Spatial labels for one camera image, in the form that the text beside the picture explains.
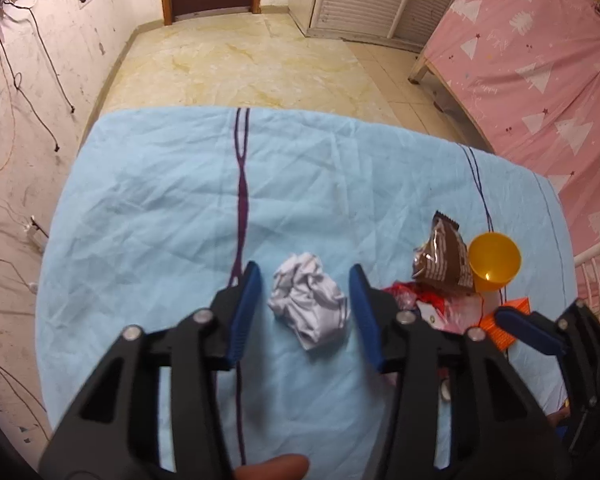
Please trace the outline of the person's left hand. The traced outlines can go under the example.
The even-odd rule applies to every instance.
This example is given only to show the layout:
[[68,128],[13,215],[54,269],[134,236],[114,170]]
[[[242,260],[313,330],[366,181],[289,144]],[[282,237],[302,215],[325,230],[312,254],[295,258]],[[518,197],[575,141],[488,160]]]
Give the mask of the person's left hand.
[[236,480],[302,480],[310,461],[300,454],[285,454],[258,464],[240,466],[234,470]]

